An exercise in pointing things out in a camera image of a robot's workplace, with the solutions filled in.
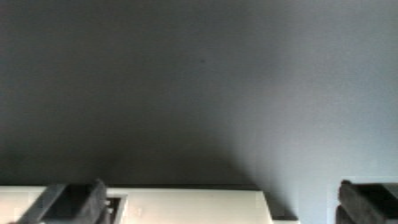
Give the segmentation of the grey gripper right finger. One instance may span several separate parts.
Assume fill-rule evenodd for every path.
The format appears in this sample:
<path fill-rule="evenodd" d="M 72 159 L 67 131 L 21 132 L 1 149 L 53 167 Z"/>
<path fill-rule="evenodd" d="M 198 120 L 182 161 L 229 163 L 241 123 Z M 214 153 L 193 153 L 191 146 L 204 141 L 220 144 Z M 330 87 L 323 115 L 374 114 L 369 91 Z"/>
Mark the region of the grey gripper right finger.
<path fill-rule="evenodd" d="M 398 224 L 398 183 L 341 182 L 335 224 Z"/>

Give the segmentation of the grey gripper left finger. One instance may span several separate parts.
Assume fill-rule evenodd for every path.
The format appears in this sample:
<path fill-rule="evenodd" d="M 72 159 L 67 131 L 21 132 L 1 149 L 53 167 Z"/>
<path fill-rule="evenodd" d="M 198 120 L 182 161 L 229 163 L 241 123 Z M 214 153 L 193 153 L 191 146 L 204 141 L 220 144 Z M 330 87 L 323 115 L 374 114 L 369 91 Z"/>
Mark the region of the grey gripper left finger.
<path fill-rule="evenodd" d="M 110 224 L 102 181 L 49 185 L 15 224 Z"/>

